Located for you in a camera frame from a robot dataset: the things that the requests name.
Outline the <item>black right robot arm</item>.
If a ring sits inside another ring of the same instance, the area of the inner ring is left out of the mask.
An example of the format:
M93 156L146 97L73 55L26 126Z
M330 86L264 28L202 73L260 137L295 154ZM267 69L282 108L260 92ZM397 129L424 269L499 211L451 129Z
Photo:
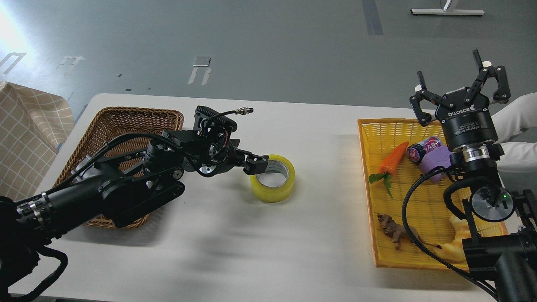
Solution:
M439 121L451 151L451 166L434 167L410 187L401 206L401 220L410 240L422 252L464 277L498 302L535 302L536 198L532 191L508 191L502 186L497 162L504 155L489 113L489 98L481 89L489 78L497 81L492 98L505 104L511 94L504 66L483 63L472 52L478 75L470 87L442 96L426 88L418 71L419 86L409 102L418 122ZM439 258L412 233L407 206L415 189L436 174L461 176L443 193L446 208L466 220L470 238L462 240L469 272Z

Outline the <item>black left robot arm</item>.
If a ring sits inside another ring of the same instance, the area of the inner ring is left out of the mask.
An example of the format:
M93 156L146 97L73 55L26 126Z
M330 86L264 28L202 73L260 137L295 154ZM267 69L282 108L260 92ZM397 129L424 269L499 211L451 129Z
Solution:
M127 133L104 143L72 174L40 194L13 201L1 197L1 300L30 302L56 282L68 257L52 239L104 215L122 228L180 197L186 172L213 177L242 167L261 174L269 163L238 149L237 124L228 116L251 107L217 112L198 106L192 130Z

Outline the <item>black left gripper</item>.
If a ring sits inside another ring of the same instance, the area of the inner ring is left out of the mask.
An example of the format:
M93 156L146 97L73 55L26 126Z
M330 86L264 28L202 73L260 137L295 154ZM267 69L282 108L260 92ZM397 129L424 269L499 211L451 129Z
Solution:
M262 174L267 170L269 155L244 156L237 154L240 139L231 139L225 146L223 143L211 143L207 151L196 154L195 159L185 158L185 171L197 172L203 177L213 177L226 173L234 167L240 167L243 162L243 171L247 175Z

